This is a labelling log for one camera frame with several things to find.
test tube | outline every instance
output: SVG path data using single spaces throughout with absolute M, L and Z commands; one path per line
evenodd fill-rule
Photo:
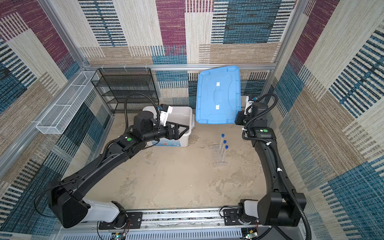
M 221 162 L 224 162 L 225 160 L 225 155 L 227 154 L 228 151 L 228 145 L 225 146 L 225 150 L 223 152 L 223 156 L 221 156 Z
M 220 146 L 219 149 L 223 147 L 224 134 L 221 134 Z
M 224 152 L 224 148 L 222 147 L 222 148 L 221 148 L 221 152 L 220 152 L 220 155 L 221 155 L 221 156 L 223 156 L 223 152 Z

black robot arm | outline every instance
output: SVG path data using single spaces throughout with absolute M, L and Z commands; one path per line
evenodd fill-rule
M 259 102 L 269 95 L 275 98 L 271 107 Z M 244 125 L 242 137 L 252 142 L 265 175 L 267 193 L 257 202 L 257 217 L 262 225 L 290 227 L 296 227 L 302 218 L 307 234 L 306 239 L 310 239 L 311 230 L 303 212 L 306 205 L 305 196 L 303 193 L 298 193 L 289 180 L 278 153 L 275 133 L 272 128 L 267 127 L 265 114 L 276 105 L 277 100 L 278 97 L 275 94 L 263 95 L 247 109 L 248 114 L 238 112 L 235 121 L 238 125 Z M 247 212 L 253 212 L 252 209 L 247 208 L 247 203 L 249 206 L 254 206 L 250 204 L 251 201 L 254 200 L 240 201 L 238 205 L 240 219 L 255 217 L 247 214 Z
M 154 120 L 153 113 L 141 111 L 134 117 L 132 131 L 126 132 L 109 142 L 109 146 L 106 146 L 107 149 L 105 149 L 105 156 L 100 155 L 88 165 L 61 181 L 52 180 L 48 183 L 47 199 L 49 208 L 63 227 L 75 226 L 87 215 L 90 205 L 83 201 L 83 198 L 97 182 L 118 165 L 143 150 L 146 142 L 159 140 L 163 137 L 179 139 L 188 130 L 189 126 L 173 122 L 166 122 L 165 126 L 160 125 L 159 122 Z

mounting plate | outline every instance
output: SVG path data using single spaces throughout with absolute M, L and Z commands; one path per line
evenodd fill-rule
M 237 215 L 237 209 L 223 209 L 224 223 L 226 226 L 234 226 L 234 225 L 242 225 L 239 221 L 239 217 Z M 247 225 L 255 225 L 255 220 L 252 220 L 250 224 Z
M 127 212 L 128 218 L 131 220 L 131 228 L 130 229 L 139 229 L 142 222 L 142 212 Z M 114 225 L 109 222 L 100 222 L 99 224 L 99 230 L 110 230 L 110 229 L 116 229 L 114 228 Z

metal rail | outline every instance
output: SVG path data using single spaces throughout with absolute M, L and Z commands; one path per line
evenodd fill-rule
M 139 229 L 131 229 L 127 239 L 145 240 L 198 240 L 198 239 L 239 239 L 241 228 L 255 228 L 256 225 L 226 226 L 220 217 L 220 207 L 181 208 L 181 209 L 151 209 L 129 210 L 142 212 L 142 222 Z M 281 227 L 294 239 L 304 239 L 304 233 L 299 227 Z M 260 233 L 270 226 L 259 225 Z M 63 228 L 57 223 L 52 231 L 50 240 L 97 239 L 97 222 L 79 223 L 71 228 Z M 117 230 L 99 230 L 102 236 L 117 232 Z M 265 239 L 284 239 L 276 230 L 271 231 Z
M 65 27 L 61 23 L 60 19 L 58 18 L 58 14 L 56 13 L 55 8 L 51 5 L 50 0 L 37 0 L 37 2 L 40 4 L 41 8 L 44 10 L 45 14 L 47 14 L 49 20 L 51 20 L 52 25 L 58 32 L 61 40 L 64 42 L 66 47 L 68 48 L 69 52 L 72 54 L 72 57 L 75 59 L 77 64 L 80 66 L 80 68 L 83 68 L 87 62 L 81 53 L 80 49 L 75 45 L 67 31 L 65 30 Z
M 225 66 L 238 66 L 241 70 L 274 70 L 274 63 L 258 63 L 258 64 L 126 64 L 126 65 L 92 65 L 85 66 L 86 71 L 96 71 L 101 68 L 150 68 L 155 71 L 203 71 L 211 68 L 219 68 Z

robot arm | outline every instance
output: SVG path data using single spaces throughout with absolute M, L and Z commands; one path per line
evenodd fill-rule
M 259 102 L 268 95 L 275 98 L 270 108 L 265 103 Z M 302 218 L 307 233 L 306 239 L 310 239 L 311 230 L 303 212 L 306 205 L 305 196 L 303 193 L 297 193 L 289 180 L 277 150 L 275 133 L 272 128 L 267 127 L 264 116 L 276 105 L 277 99 L 275 94 L 263 95 L 246 108 L 248 114 L 243 112 L 237 114 L 235 123 L 245 126 L 243 139 L 251 140 L 260 158 L 267 187 L 267 193 L 261 200 L 241 200 L 237 213 L 239 219 L 258 218 L 260 224 L 271 226 L 296 227 Z
M 115 167 L 143 150 L 146 142 L 159 140 L 163 137 L 179 139 L 189 130 L 189 126 L 167 122 L 166 119 L 163 119 L 163 121 L 163 124 L 157 124 L 151 112 L 141 111 L 134 117 L 132 131 L 124 133 L 109 145 L 105 159 L 101 155 L 61 182 L 52 180 L 48 183 L 47 199 L 49 208 L 63 227 L 70 228 L 87 220 L 103 220 L 106 222 L 116 220 L 120 221 L 120 223 L 116 223 L 118 225 L 124 223 L 125 210 L 120 204 L 117 202 L 95 203 L 84 198 L 84 196 Z

